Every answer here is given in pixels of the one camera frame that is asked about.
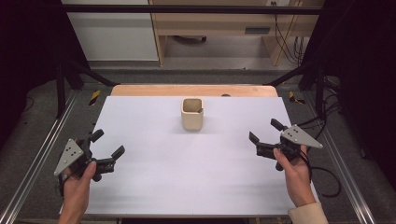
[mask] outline metal bracket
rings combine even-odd
[[[73,141],[73,139],[69,139],[53,174],[59,175],[64,169],[69,167],[82,155],[84,155],[83,150],[77,145],[75,141]]]
[[[305,145],[307,147],[323,148],[323,145],[315,138],[311,137],[299,126],[294,124],[281,134],[284,138],[288,139],[294,144]]]

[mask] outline table surface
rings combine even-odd
[[[264,86],[200,87],[126,85],[116,87],[107,97],[95,127],[103,129],[105,135],[92,148],[98,158],[108,157],[119,145],[124,145],[126,152],[113,174],[92,184],[87,215],[287,214],[293,204],[284,174],[275,169],[275,161],[257,157],[256,148],[248,140],[248,132],[252,131],[263,142],[278,141],[279,132],[270,125],[270,119],[290,125],[282,99],[273,97],[275,89]],[[167,96],[158,96],[159,90],[165,90]],[[240,91],[272,97],[205,96],[208,90],[214,95],[236,96]],[[138,96],[118,96],[126,92]],[[180,103],[185,96],[191,96],[187,92],[205,102],[204,127],[197,133],[181,127]]]

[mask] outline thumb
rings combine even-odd
[[[93,176],[96,173],[96,161],[91,161],[88,165],[87,169],[84,171],[84,175],[82,175],[81,180],[90,182]]]
[[[291,164],[288,161],[288,158],[286,158],[286,156],[278,148],[274,148],[274,156],[276,160],[279,162],[279,164],[282,165],[285,172],[292,169]]]

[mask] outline desk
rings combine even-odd
[[[151,5],[201,5],[201,6],[270,6],[269,0],[149,0]],[[324,0],[289,0],[282,1],[280,7],[321,7]],[[261,35],[273,65],[279,65],[283,43],[279,32],[286,40],[290,36],[311,36],[318,16],[315,15],[278,15],[277,41],[274,15],[253,14],[185,14],[185,13],[152,13],[154,35],[160,64],[166,51],[169,35]],[[250,34],[247,28],[268,29],[269,33]]]
[[[275,169],[275,161],[257,157],[248,140],[248,131],[253,131],[262,141],[278,141],[279,132],[271,127],[270,118],[290,125],[282,99],[205,96],[208,89],[214,95],[237,95],[238,90],[247,94],[250,88],[252,95],[276,95],[275,89],[264,86],[116,87],[95,127],[105,135],[92,144],[92,152],[106,158],[119,145],[126,152],[115,173],[92,184],[87,215],[285,216],[293,204],[284,174]],[[157,96],[161,89],[172,91]],[[125,96],[128,92],[138,96]],[[180,103],[189,94],[205,102],[204,127],[197,133],[181,127]]]

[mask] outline sleeve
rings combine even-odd
[[[290,209],[289,217],[294,224],[328,223],[320,203],[311,203]]]

